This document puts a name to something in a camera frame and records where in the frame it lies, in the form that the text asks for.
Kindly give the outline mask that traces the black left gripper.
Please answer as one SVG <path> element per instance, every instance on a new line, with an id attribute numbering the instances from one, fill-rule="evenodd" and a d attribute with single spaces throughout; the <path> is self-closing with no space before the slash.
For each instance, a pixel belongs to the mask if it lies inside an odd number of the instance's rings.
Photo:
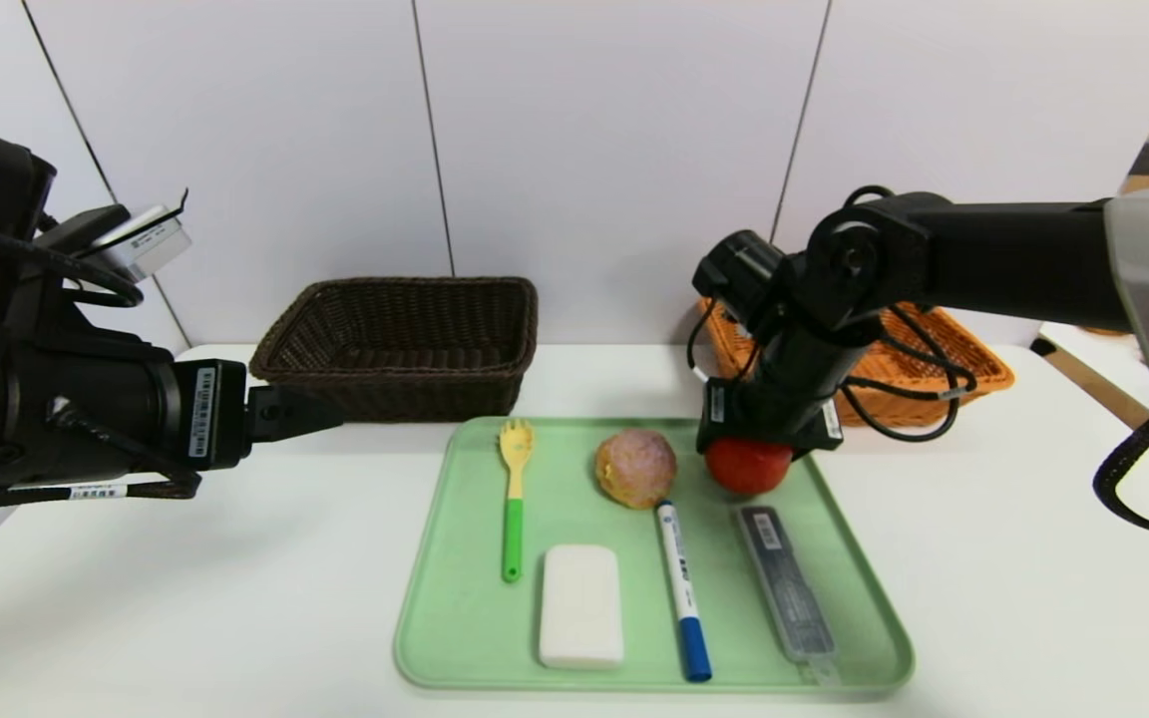
<path id="1" fill-rule="evenodd" d="M 250 443 L 344 423 L 332 401 L 296 388 L 247 391 L 238 362 L 178 362 L 151 343 L 41 350 L 24 369 L 24 482 L 159 476 L 161 486 L 196 486 L 206 470 L 236 468 Z"/>

